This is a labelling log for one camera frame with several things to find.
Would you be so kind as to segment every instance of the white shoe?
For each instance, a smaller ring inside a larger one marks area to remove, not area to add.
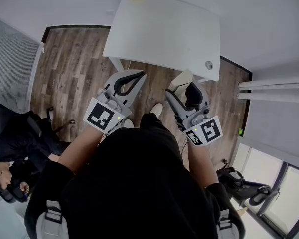
[[[134,128],[134,124],[130,119],[127,119],[126,121],[124,121],[124,126],[125,128]]]
[[[163,111],[163,105],[161,103],[158,103],[151,109],[150,112],[154,113],[156,117],[159,117],[162,111]]]

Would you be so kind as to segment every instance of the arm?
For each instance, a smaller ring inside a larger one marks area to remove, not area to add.
[[[60,201],[64,187],[74,177],[65,166],[57,162],[49,162],[32,192],[26,208],[24,224],[31,239],[37,239],[36,222],[46,211],[46,201]]]
[[[58,163],[77,173],[86,166],[101,142],[103,133],[88,125],[85,130],[67,147]]]
[[[218,183],[218,177],[204,146],[196,147],[190,140],[188,144],[188,161],[191,175],[202,188]]]

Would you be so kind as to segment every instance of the wall baseboard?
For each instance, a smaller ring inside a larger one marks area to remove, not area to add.
[[[236,64],[235,62],[223,57],[223,56],[220,56],[220,58],[226,62],[228,62],[229,64],[232,64],[233,66],[236,66],[238,67],[239,69],[245,71],[246,73],[248,73],[249,77],[248,77],[248,81],[252,81],[253,80],[253,73],[249,70],[247,70],[245,67],[242,67],[241,65],[238,65]],[[245,129],[246,129],[246,124],[247,124],[247,118],[248,118],[248,113],[249,113],[249,106],[250,106],[250,100],[247,100],[246,101],[246,108],[245,108],[245,114],[244,114],[244,118],[243,118],[243,124],[242,124],[242,129],[244,130],[242,135],[241,136],[244,136],[244,133],[245,133]]]
[[[56,28],[105,28],[105,29],[111,29],[110,26],[101,26],[101,25],[60,25],[60,26],[48,26],[45,29],[45,32],[43,34],[41,42],[45,43],[49,32],[51,29],[56,29]]]
[[[28,87],[28,92],[27,92],[27,104],[26,107],[28,108],[27,111],[31,110],[31,97],[32,97],[32,89],[33,89],[33,84],[34,84],[34,78],[36,74],[36,70],[39,65],[39,60],[42,54],[44,44],[41,43],[40,46],[38,47],[38,50],[35,55],[35,59],[33,61],[32,69],[31,69],[31,75],[30,75],[30,80],[29,80],[29,87]]]

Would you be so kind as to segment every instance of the white wall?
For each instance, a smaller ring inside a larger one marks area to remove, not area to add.
[[[299,59],[299,0],[183,0],[220,16],[221,55],[250,69]],[[40,40],[47,26],[111,25],[120,0],[0,0],[0,18]]]
[[[299,61],[264,68],[253,74],[253,80],[296,75]],[[299,167],[299,104],[252,100],[244,137],[286,152],[288,161],[277,158]]]

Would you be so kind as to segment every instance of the white pipe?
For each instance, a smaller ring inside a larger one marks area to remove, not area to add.
[[[237,98],[299,103],[299,94],[238,93]]]
[[[239,90],[279,90],[279,89],[299,89],[299,83],[239,88]]]
[[[278,78],[278,79],[241,82],[241,83],[239,83],[238,88],[276,85],[276,84],[289,84],[289,83],[299,83],[299,76],[290,77],[290,78]]]

